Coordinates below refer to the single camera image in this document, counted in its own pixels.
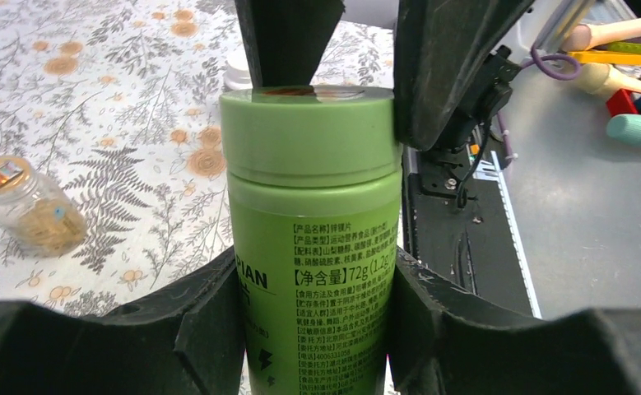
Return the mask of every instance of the transparent jar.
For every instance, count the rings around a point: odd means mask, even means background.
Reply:
[[[27,160],[0,156],[0,226],[28,252],[58,256],[86,236],[85,217]]]

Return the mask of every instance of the bottle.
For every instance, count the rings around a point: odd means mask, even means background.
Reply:
[[[252,89],[248,58],[244,49],[231,52],[225,59],[225,72],[223,74],[223,91],[240,91]]]
[[[86,236],[84,217],[61,188],[17,156],[0,156],[0,227],[44,256],[68,253]]]
[[[606,135],[632,146],[641,146],[641,114],[622,114],[611,118]]]
[[[401,145],[392,92],[221,96],[254,395],[383,394]]]

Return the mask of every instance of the yellow block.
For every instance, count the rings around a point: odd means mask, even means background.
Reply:
[[[568,52],[569,56],[580,63],[613,63],[641,66],[641,55],[611,51],[578,51]]]

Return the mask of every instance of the floral tablecloth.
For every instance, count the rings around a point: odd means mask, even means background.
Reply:
[[[217,100],[241,46],[227,0],[0,0],[0,155],[90,226],[51,259],[0,229],[0,300],[104,314],[232,244]],[[390,31],[342,22],[314,82],[390,87],[391,66]]]

